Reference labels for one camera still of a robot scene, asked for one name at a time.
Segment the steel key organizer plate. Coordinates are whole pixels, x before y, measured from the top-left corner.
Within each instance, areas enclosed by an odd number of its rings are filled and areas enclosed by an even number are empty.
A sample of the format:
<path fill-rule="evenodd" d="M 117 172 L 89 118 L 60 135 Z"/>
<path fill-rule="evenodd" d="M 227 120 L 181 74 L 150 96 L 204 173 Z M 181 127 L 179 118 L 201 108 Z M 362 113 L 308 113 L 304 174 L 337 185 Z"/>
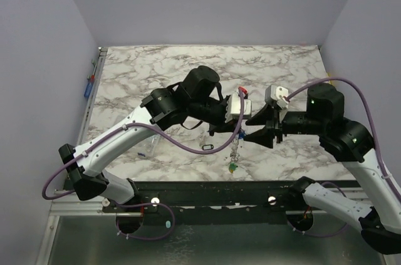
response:
<path fill-rule="evenodd" d="M 236 164 L 239 160 L 239 135 L 236 135 L 231 142 L 230 163 Z"/>

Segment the green tag key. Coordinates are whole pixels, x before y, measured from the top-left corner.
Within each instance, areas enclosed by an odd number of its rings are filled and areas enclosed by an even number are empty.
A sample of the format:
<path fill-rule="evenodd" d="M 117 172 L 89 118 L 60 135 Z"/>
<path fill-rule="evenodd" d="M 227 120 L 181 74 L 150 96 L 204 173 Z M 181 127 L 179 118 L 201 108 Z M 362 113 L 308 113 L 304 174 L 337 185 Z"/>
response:
<path fill-rule="evenodd" d="M 229 172 L 230 172 L 231 174 L 233 174 L 234 171 L 235 171 L 236 169 L 237 169 L 236 163 L 231 162 L 231 163 L 229 164 Z"/>

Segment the blue tag key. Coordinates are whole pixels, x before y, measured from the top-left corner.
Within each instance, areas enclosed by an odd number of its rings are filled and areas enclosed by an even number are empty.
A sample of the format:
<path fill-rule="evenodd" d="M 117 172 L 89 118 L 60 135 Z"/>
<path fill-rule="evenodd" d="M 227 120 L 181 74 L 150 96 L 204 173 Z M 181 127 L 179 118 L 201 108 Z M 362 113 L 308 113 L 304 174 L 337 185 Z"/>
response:
<path fill-rule="evenodd" d="M 241 131 L 238 133 L 238 139 L 243 139 L 246 136 L 245 132 Z"/>

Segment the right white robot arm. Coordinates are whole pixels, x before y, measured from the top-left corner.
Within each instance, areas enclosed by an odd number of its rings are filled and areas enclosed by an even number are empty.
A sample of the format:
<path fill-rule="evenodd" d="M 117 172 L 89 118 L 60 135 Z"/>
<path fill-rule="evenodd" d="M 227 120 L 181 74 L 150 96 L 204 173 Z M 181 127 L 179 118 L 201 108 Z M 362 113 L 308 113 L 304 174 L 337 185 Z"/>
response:
<path fill-rule="evenodd" d="M 348 199 L 301 177 L 278 197 L 278 204 L 288 210 L 306 206 L 323 210 L 356 229 L 377 252 L 399 254 L 400 187 L 379 161 L 372 134 L 361 123 L 345 118 L 345 97 L 329 83 L 308 88 L 303 112 L 288 111 L 288 99 L 286 88 L 269 86 L 264 107 L 246 122 L 262 128 L 245 136 L 245 141 L 272 148 L 286 135 L 316 135 L 320 146 L 352 174 L 369 203 Z"/>

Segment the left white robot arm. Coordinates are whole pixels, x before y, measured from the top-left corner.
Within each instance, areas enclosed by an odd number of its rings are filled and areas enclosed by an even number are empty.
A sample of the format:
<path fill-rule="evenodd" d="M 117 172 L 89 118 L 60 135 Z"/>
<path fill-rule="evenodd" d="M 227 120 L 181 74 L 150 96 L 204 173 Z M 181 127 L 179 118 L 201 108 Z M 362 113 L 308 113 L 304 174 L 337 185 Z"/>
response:
<path fill-rule="evenodd" d="M 133 182 L 107 172 L 106 167 L 147 138 L 166 137 L 168 128 L 189 117 L 230 132 L 233 141 L 242 120 L 251 113 L 251 102 L 243 88 L 218 99 L 211 97 L 214 90 L 221 91 L 219 75 L 199 66 L 183 81 L 153 90 L 133 112 L 97 138 L 76 147 L 63 145 L 59 153 L 78 198 L 86 201 L 102 196 L 124 211 L 134 210 L 138 195 Z"/>

